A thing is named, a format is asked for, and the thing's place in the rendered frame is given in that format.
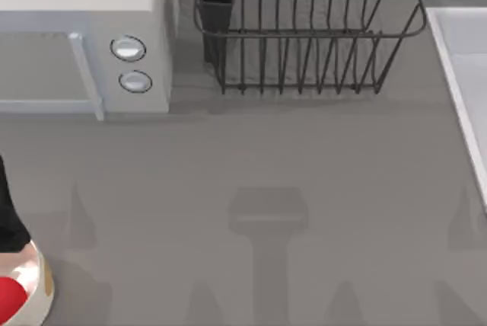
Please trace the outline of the round microwave knob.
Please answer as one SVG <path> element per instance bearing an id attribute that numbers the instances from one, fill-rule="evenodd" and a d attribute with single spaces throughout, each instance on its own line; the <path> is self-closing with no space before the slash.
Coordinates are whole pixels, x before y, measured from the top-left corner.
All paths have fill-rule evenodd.
<path id="1" fill-rule="evenodd" d="M 124 35 L 111 40 L 110 52 L 123 62 L 137 62 L 145 57 L 147 48 L 137 37 Z"/>
<path id="2" fill-rule="evenodd" d="M 139 70 L 121 74 L 118 81 L 124 90 L 132 94 L 144 94 L 152 87 L 151 77 Z"/>

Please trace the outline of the pale microwave oven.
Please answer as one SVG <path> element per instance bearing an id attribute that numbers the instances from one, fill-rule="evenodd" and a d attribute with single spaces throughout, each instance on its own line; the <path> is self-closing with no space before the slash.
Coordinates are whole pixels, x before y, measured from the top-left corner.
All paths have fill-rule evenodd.
<path id="1" fill-rule="evenodd" d="M 166 113 L 173 84 L 179 0 L 0 0 L 0 32 L 80 33 L 103 98 L 104 119 L 118 113 Z M 147 48 L 137 62 L 123 62 L 110 42 L 129 35 Z M 152 79 L 144 94 L 124 90 L 121 74 L 139 70 Z"/>

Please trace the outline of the microwave oven door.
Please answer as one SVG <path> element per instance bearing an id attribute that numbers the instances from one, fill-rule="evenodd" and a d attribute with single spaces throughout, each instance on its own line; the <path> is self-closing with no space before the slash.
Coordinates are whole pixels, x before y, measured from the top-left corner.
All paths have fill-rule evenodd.
<path id="1" fill-rule="evenodd" d="M 92 113 L 104 120 L 84 36 L 0 32 L 0 113 Z"/>

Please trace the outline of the white sink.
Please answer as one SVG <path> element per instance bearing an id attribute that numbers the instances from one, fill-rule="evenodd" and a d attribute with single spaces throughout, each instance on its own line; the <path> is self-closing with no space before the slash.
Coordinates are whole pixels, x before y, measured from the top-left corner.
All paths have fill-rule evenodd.
<path id="1" fill-rule="evenodd" d="M 487 7 L 426 11 L 487 213 Z"/>

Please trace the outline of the shiny bowl with red inside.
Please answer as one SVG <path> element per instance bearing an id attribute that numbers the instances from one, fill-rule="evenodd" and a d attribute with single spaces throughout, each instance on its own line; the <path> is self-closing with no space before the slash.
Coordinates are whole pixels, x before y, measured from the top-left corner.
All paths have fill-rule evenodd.
<path id="1" fill-rule="evenodd" d="M 0 326 L 43 326 L 54 295 L 53 272 L 35 242 L 0 253 Z"/>

